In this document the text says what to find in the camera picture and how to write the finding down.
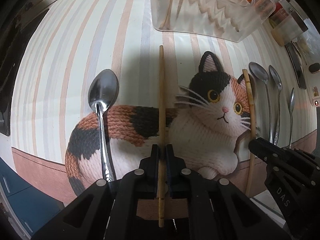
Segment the blue cabinet door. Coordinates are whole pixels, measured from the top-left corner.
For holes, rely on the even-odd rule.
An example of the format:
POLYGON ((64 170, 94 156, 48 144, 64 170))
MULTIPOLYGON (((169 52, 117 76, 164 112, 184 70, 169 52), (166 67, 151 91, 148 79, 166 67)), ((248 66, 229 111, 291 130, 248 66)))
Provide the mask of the blue cabinet door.
POLYGON ((16 217, 29 235, 64 209, 63 202, 43 193, 22 179, 1 160, 1 186, 16 217))

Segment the clear plastic utensil tray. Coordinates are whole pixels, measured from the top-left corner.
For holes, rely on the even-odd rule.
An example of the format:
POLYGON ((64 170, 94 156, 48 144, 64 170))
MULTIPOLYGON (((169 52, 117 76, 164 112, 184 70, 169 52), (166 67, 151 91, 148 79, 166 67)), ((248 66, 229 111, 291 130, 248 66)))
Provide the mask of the clear plastic utensil tray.
MULTIPOLYGON (((151 1, 153 27, 163 20, 162 0, 151 1)), ((240 42, 274 12, 273 0, 175 0, 176 24, 171 32, 191 33, 240 42)))

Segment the small steel teaspoon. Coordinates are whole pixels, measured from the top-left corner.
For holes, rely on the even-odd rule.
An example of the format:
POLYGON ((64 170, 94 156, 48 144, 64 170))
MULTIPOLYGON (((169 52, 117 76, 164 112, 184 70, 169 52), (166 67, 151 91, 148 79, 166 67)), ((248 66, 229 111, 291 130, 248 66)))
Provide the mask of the small steel teaspoon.
POLYGON ((289 136, 289 148, 292 145, 292 130, 293 130, 293 110, 295 107, 295 89, 292 88, 289 97, 289 114, 290 114, 290 136, 289 136))

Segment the black induction cooktop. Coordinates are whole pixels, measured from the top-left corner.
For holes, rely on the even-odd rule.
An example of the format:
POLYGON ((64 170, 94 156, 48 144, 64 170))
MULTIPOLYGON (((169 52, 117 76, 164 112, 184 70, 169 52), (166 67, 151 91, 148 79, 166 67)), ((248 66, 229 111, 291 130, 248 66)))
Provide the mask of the black induction cooktop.
POLYGON ((19 24, 6 40, 6 51, 1 57, 1 133, 3 135, 10 136, 12 95, 22 57, 33 33, 48 11, 46 9, 24 28, 19 24))

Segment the striped cat print mat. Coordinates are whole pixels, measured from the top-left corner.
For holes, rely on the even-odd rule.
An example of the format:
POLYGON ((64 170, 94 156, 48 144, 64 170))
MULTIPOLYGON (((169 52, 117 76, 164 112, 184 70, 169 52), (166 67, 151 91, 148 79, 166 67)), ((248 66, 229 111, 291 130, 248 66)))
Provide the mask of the striped cat print mat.
MULTIPOLYGON (((40 191, 68 204, 101 178, 98 119, 88 90, 102 70, 111 69, 119 81, 105 115, 116 178, 150 154, 159 142, 160 45, 166 141, 188 168, 246 188, 251 120, 243 69, 253 90, 257 135, 268 138, 269 129, 265 85, 250 72, 250 62, 269 75, 272 133, 280 106, 278 146, 289 145, 287 101, 297 82, 267 20, 236 43, 157 30, 150 0, 58 0, 48 10, 22 57, 10 120, 15 170, 40 191)), ((313 152, 316 138, 316 109, 297 89, 291 146, 313 152)))

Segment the chopstick with grey band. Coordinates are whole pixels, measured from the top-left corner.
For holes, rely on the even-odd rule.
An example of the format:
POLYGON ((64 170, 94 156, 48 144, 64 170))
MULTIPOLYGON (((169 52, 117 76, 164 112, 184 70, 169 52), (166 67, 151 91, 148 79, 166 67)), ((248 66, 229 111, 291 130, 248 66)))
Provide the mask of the chopstick with grey band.
POLYGON ((176 5, 175 0, 162 0, 164 16, 159 28, 162 31, 173 30, 176 24, 176 5))

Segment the large steel spoon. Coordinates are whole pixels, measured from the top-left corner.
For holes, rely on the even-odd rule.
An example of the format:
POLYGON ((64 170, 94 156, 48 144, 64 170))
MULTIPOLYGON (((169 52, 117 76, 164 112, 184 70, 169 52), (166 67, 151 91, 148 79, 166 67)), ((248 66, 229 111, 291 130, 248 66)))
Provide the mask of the large steel spoon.
POLYGON ((119 81, 111 69, 102 70, 92 81, 88 90, 88 104, 98 117, 101 168, 103 178, 107 181, 116 180, 112 158, 106 139, 104 114, 113 106, 119 93, 119 81))

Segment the black smartphone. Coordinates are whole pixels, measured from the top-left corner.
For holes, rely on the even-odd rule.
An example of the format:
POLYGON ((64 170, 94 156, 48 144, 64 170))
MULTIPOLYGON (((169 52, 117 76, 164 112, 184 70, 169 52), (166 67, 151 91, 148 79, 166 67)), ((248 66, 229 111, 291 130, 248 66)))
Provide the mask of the black smartphone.
POLYGON ((306 82, 305 82, 304 74, 302 71, 302 66, 300 64, 298 54, 295 51, 294 45, 292 43, 288 43, 285 45, 285 48, 291 60, 293 70, 296 75, 298 87, 306 90, 306 82))

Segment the round steel soup spoon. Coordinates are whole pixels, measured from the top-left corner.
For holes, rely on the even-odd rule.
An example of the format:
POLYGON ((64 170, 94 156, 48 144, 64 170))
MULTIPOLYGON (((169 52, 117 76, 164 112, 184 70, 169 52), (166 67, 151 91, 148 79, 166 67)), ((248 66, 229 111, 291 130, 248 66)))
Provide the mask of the round steel soup spoon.
POLYGON ((248 64, 250 72, 255 78, 262 81, 265 85, 266 96, 267 96, 267 105, 268 105, 268 116, 269 116, 269 129, 268 129, 268 140, 273 143, 273 133, 272 133, 272 112, 271 112, 271 102, 270 102, 270 93, 268 89, 269 75, 265 68, 256 62, 250 62, 248 64))

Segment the pink white electric kettle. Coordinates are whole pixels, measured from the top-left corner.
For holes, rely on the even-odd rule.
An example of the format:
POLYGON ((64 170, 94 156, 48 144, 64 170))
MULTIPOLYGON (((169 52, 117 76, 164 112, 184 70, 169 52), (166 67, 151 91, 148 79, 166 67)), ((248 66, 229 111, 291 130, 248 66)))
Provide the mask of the pink white electric kettle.
POLYGON ((313 62, 305 68, 305 82, 308 96, 313 107, 319 107, 320 71, 319 62, 313 62))

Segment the chopstick with grey pattern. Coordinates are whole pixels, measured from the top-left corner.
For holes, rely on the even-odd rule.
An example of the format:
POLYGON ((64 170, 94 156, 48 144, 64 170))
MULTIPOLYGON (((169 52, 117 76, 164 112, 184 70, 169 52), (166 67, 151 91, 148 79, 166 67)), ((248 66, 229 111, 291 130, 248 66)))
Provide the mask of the chopstick with grey pattern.
MULTIPOLYGON (((251 86, 251 81, 249 78, 248 70, 243 69, 242 73, 244 75, 245 85, 246 85, 246 91, 247 91, 247 97, 248 97, 248 103, 249 103, 249 113, 250 113, 250 120, 251 120, 251 136, 250 139, 253 140, 256 137, 256 118, 255 118, 255 106, 254 106, 254 97, 253 97, 253 90, 251 86)), ((254 166, 255 166, 255 156, 254 154, 250 153, 250 159, 249 159, 249 169, 248 169, 248 178, 247 178, 247 185, 246 185, 246 196, 249 197, 252 187, 252 180, 253 180, 253 173, 254 173, 254 166)))

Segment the plain wooden chopstick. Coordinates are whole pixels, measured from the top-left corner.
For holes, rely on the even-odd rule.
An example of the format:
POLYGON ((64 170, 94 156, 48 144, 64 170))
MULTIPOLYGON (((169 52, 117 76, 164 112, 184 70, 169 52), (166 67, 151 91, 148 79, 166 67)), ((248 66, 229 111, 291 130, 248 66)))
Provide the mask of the plain wooden chopstick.
POLYGON ((161 150, 158 166, 158 226, 164 227, 165 216, 165 60, 164 47, 159 46, 159 148, 161 150))

